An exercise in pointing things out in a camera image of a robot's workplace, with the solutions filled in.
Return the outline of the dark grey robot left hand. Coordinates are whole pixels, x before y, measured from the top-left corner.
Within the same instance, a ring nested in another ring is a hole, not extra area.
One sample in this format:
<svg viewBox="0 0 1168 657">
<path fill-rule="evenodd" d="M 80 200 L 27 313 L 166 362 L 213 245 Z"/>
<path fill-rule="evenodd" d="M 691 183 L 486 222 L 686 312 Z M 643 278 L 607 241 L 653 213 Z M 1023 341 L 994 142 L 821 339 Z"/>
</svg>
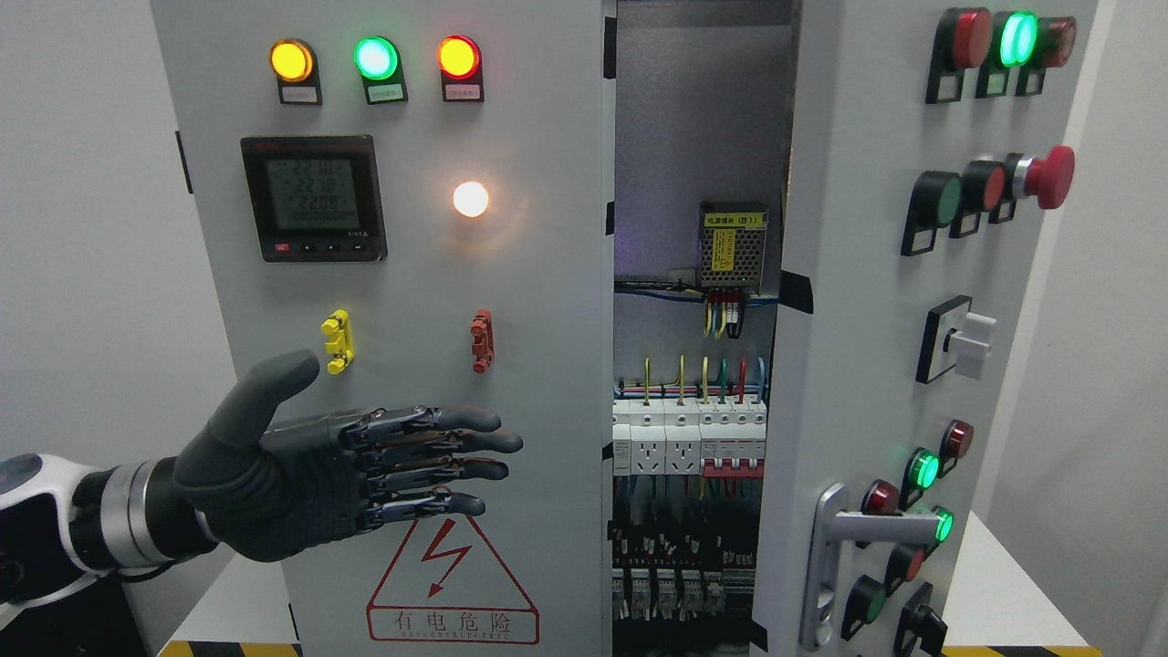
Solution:
<svg viewBox="0 0 1168 657">
<path fill-rule="evenodd" d="M 172 478 L 218 541 L 274 562 L 391 523 L 484 514 L 484 499 L 446 484 L 507 477 L 494 454 L 523 440 L 496 414 L 412 406 L 274 423 L 319 369 L 310 350 L 255 364 L 179 454 Z"/>
</svg>

